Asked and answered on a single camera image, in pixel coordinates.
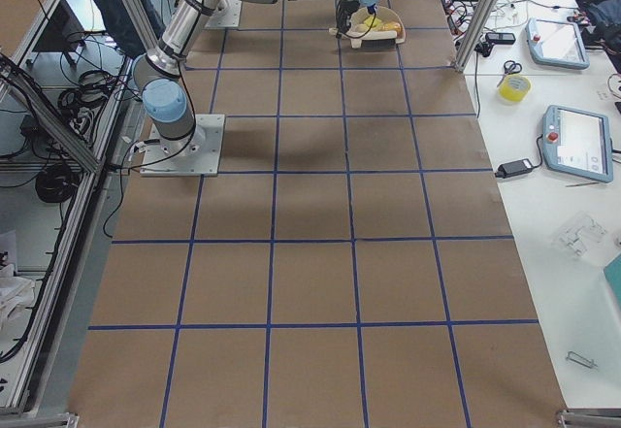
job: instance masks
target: blue tape line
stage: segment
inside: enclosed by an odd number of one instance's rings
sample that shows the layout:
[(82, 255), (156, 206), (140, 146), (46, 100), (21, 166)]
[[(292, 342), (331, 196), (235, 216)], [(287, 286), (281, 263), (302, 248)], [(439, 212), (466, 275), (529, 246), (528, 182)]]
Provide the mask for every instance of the blue tape line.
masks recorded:
[(362, 416), (365, 428), (369, 428), (369, 406), (367, 403), (367, 382), (365, 377), (365, 358), (364, 358), (364, 344), (360, 313), (360, 289), (358, 284), (358, 267), (356, 258), (356, 238), (354, 219), (353, 219), (353, 193), (351, 188), (351, 167), (349, 164), (349, 139), (347, 133), (347, 109), (345, 103), (345, 87), (344, 87), (344, 73), (343, 73), (343, 51), (341, 49), (341, 41), (339, 41), (339, 74), (341, 76), (341, 106), (343, 110), (343, 133), (344, 133), (344, 153), (345, 153), (345, 168), (347, 177), (347, 201), (349, 208), (349, 233), (351, 236), (351, 262), (353, 267), (353, 289), (354, 289), (354, 303), (356, 308), (356, 338), (358, 343), (358, 365), (360, 369), (360, 397), (362, 401)]
[[(513, 240), (512, 235), (494, 236), (417, 236), (417, 237), (359, 237), (353, 242), (423, 242), (423, 241), (501, 241)], [(177, 245), (177, 244), (345, 244), (351, 239), (136, 239), (113, 241), (114, 245)]]
[(162, 413), (160, 415), (160, 428), (164, 428), (166, 425), (166, 414), (168, 412), (168, 401), (171, 394), (171, 386), (173, 383), (173, 374), (175, 372), (175, 363), (177, 360), (177, 349), (179, 346), (179, 337), (180, 337), (180, 325), (183, 317), (183, 306), (185, 303), (185, 292), (187, 290), (187, 283), (190, 275), (190, 265), (192, 262), (192, 250), (194, 249), (194, 244), (192, 240), (196, 235), (196, 225), (198, 224), (198, 213), (201, 208), (201, 196), (203, 193), (203, 184), (205, 181), (205, 177), (201, 176), (199, 186), (198, 186), (198, 194), (196, 196), (196, 205), (194, 206), (194, 216), (192, 218), (192, 229), (190, 231), (190, 243), (187, 248), (187, 258), (185, 259), (185, 272), (183, 273), (183, 283), (181, 286), (181, 295), (179, 300), (179, 309), (177, 313), (177, 324), (175, 329), (175, 338), (173, 339), (173, 350), (171, 352), (171, 360), (168, 367), (168, 376), (166, 377), (166, 389), (164, 391), (164, 403), (162, 404)]
[[(454, 321), (368, 321), (351, 323), (271, 323), (271, 329), (331, 329), (331, 328), (418, 328), (432, 326), (515, 326), (539, 324), (536, 318), (458, 319)], [(266, 323), (185, 323), (185, 324), (97, 324), (88, 331), (147, 331), (184, 329), (267, 329)]]
[[(391, 7), (391, 1), (390, 0), (388, 0), (388, 7)], [(399, 50), (397, 50), (397, 54), (398, 54), (398, 57), (399, 57), (399, 64), (403, 66), (403, 59), (401, 57), (401, 52)], [(420, 156), (418, 139), (416, 138), (416, 128), (414, 126), (414, 119), (412, 117), (413, 114), (411, 113), (411, 102), (409, 100), (408, 82), (406, 81), (406, 74), (405, 74), (403, 69), (401, 71), (401, 78), (402, 78), (402, 81), (403, 81), (404, 92), (406, 94), (406, 102), (407, 102), (407, 106), (408, 106), (408, 111), (410, 113), (409, 125), (411, 127), (413, 144), (414, 144), (414, 147), (416, 149), (416, 158), (418, 160), (418, 167), (422, 168), (423, 164), (422, 164), (422, 159), (421, 159), (421, 156)], [(457, 353), (457, 345), (455, 343), (455, 336), (454, 336), (453, 327), (452, 327), (452, 324), (451, 324), (450, 308), (448, 306), (448, 297), (446, 295), (446, 288), (444, 286), (444, 279), (443, 279), (443, 276), (442, 276), (442, 269), (441, 269), (441, 262), (440, 262), (440, 253), (438, 252), (438, 242), (437, 242), (437, 239), (436, 239), (436, 232), (435, 232), (435, 229), (434, 229), (434, 221), (433, 221), (433, 217), (432, 217), (432, 213), (431, 213), (431, 204), (430, 204), (430, 201), (429, 201), (429, 194), (427, 192), (427, 184), (425, 182), (425, 174), (424, 173), (420, 173), (420, 181), (421, 181), (422, 190), (423, 190), (423, 198), (425, 200), (425, 210), (427, 212), (427, 220), (429, 222), (429, 229), (430, 229), (430, 233), (431, 233), (432, 238), (434, 238), (432, 240), (432, 245), (433, 245), (433, 248), (434, 248), (434, 255), (436, 257), (436, 266), (438, 268), (438, 278), (440, 280), (442, 302), (443, 302), (443, 306), (444, 306), (444, 313), (446, 315), (448, 336), (449, 336), (449, 339), (450, 339), (451, 351), (452, 351), (452, 354), (453, 354), (453, 364), (455, 366), (455, 375), (457, 377), (457, 384), (458, 384), (458, 387), (459, 387), (459, 394), (460, 394), (460, 398), (461, 398), (461, 401), (462, 401), (462, 408), (463, 408), (463, 411), (464, 411), (464, 418), (466, 420), (467, 428), (472, 428), (471, 419), (470, 419), (470, 411), (469, 411), (469, 408), (468, 408), (468, 400), (466, 398), (466, 390), (465, 390), (464, 382), (463, 382), (463, 379), (462, 379), (462, 371), (461, 371), (461, 367), (460, 367), (460, 364), (459, 364), (459, 356), (458, 356), (458, 353)]]
[(272, 298), (274, 292), (274, 250), (276, 237), (276, 207), (278, 196), (278, 148), (280, 138), (280, 101), (282, 97), (282, 60), (284, 50), (284, 3), (281, 5), (280, 11), (280, 56), (278, 60), (278, 102), (277, 102), (277, 115), (276, 115), (276, 138), (274, 148), (274, 175), (273, 175), (273, 187), (272, 187), (272, 226), (270, 227), (270, 269), (268, 275), (268, 304), (267, 304), (267, 328), (265, 332), (265, 368), (263, 375), (263, 417), (261, 420), (262, 428), (268, 426), (268, 406), (269, 406), (269, 391), (270, 391), (270, 352), (272, 343)]

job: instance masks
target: green object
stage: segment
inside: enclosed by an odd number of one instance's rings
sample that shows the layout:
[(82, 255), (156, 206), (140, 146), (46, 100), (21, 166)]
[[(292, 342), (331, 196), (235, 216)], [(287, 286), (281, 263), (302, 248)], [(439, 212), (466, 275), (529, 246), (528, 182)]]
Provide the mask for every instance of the green object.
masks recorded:
[(617, 302), (621, 305), (621, 255), (604, 268), (604, 274)]

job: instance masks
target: black power adapter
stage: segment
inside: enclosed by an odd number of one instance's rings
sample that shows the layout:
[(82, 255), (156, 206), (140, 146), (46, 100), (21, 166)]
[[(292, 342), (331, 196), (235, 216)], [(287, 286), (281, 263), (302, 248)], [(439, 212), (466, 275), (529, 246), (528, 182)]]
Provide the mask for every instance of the black power adapter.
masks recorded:
[(487, 42), (479, 42), (474, 47), (474, 50), (483, 57), (489, 57), (489, 55), (492, 53), (492, 49), (494, 49), (494, 44)]
[(23, 121), (19, 126), (19, 133), (23, 135), (24, 138), (32, 140), (41, 131), (42, 129), (39, 122), (32, 115), (25, 115), (23, 117)]
[(535, 168), (536, 166), (528, 158), (518, 159), (517, 161), (501, 164), (494, 176), (499, 179), (514, 178), (515, 176), (532, 173)]

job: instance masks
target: metal profile rail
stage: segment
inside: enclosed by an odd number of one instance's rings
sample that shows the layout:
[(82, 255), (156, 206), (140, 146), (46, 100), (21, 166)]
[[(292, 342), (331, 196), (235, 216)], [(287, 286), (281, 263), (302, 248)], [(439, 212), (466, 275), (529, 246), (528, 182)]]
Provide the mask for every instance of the metal profile rail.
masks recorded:
[(497, 2), (498, 0), (479, 0), (476, 4), (473, 18), (462, 40), (462, 44), (457, 50), (457, 56), (453, 64), (457, 72), (464, 72), (466, 64), (468, 64), (468, 59), (473, 53), (474, 47), (478, 43), (483, 28), (485, 27), (485, 23), (487, 23), (487, 19)]
[(621, 409), (580, 409), (557, 414), (564, 428), (620, 428)]
[(0, 428), (77, 428), (79, 417), (72, 413), (53, 416), (16, 418), (0, 421)]
[(12, 77), (12, 81), (24, 90), (30, 101), (28, 102), (28, 100), (12, 86), (9, 86), (9, 93), (26, 107), (26, 109), (32, 104), (33, 109), (37, 112), (41, 125), (54, 140), (62, 145), (67, 153), (80, 164), (86, 172), (94, 173), (99, 171), (100, 162), (95, 158), (86, 143), (82, 141), (75, 132), (68, 129), (60, 122), (58, 117), (56, 117), (37, 96), (37, 92), (33, 90), (30, 83), (20, 76)]

